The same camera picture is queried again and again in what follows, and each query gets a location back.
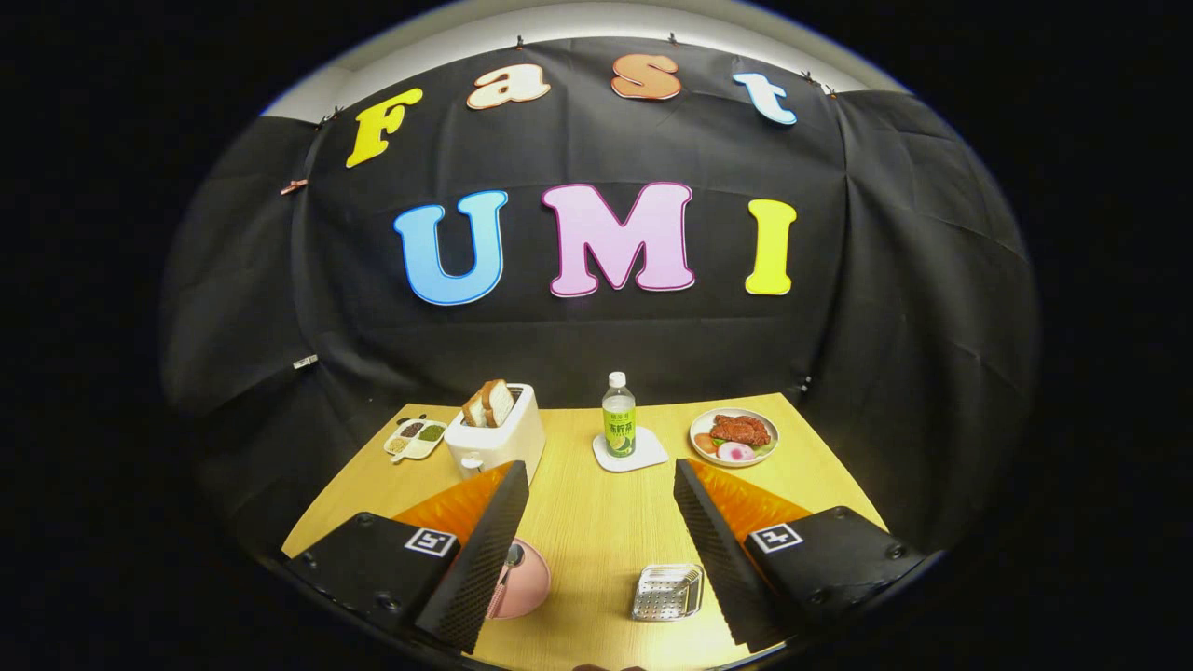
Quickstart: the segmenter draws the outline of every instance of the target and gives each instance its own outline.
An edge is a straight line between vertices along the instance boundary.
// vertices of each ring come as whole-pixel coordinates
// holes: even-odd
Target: letter m
[[[678,291],[696,284],[684,245],[684,207],[691,199],[692,190],[684,184],[648,184],[622,223],[589,184],[548,189],[543,203],[555,210],[560,226],[560,276],[551,282],[551,293],[568,298],[596,290],[586,251],[617,290],[629,281],[639,251],[645,260],[635,277],[638,287]]]

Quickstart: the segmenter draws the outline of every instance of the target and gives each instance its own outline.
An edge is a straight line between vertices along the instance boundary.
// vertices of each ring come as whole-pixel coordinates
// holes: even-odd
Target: white coaster
[[[633,448],[633,454],[626,457],[616,457],[608,454],[608,449],[605,447],[607,444],[605,435],[598,433],[593,438],[593,455],[596,456],[596,463],[611,473],[625,473],[656,463],[667,463],[667,450],[663,449],[663,444],[659,442],[651,430],[638,426],[633,431],[633,437],[638,442]]]

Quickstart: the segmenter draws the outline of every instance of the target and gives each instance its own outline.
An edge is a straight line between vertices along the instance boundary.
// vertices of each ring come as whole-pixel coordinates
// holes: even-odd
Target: black cloth
[[[629,53],[672,57],[681,93],[616,96],[611,64]],[[464,105],[477,76],[523,62],[543,67],[546,96]],[[738,72],[784,87],[798,122],[764,118],[730,79]],[[424,98],[387,136],[388,149],[347,170],[357,113],[413,87]],[[301,178],[304,189],[278,193]],[[558,240],[543,191],[592,184],[624,220],[653,181],[693,191],[685,232],[696,284],[650,293],[631,279],[614,291],[594,271],[596,293],[552,296]],[[394,218],[441,205],[444,270],[466,272],[474,253],[456,203],[494,189],[509,196],[501,282],[465,306],[419,300]],[[798,213],[785,296],[743,287],[754,198]],[[641,267],[639,257],[631,277]],[[403,402],[456,405],[500,376],[533,384],[542,407],[592,406],[607,373],[624,370],[642,404],[785,393],[892,533],[925,550],[944,547],[983,505],[1018,439],[1038,328],[1007,203],[917,99],[830,98],[766,63],[629,38],[463,59],[378,91],[319,130],[258,119],[200,189],[163,306],[172,402],[198,427],[241,427],[197,431],[208,436],[194,451],[204,481],[242,518],[242,535],[270,542]],[[310,353],[317,364],[290,369]],[[304,384],[314,405],[242,400],[255,410],[229,410],[268,380]],[[292,462],[279,463],[282,454]]]

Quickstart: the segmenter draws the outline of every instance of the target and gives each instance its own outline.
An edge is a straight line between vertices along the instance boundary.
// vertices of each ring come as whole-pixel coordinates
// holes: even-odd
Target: toast
[[[480,392],[472,394],[472,398],[460,406],[465,424],[489,429],[501,426],[513,408],[514,398],[506,381],[501,378],[486,382]]]

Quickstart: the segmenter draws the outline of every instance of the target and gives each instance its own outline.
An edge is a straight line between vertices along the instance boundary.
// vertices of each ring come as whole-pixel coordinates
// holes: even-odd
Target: plastic bottle
[[[633,394],[625,388],[625,374],[608,374],[608,392],[600,402],[605,415],[605,447],[616,457],[628,457],[636,447],[635,427],[637,426]]]

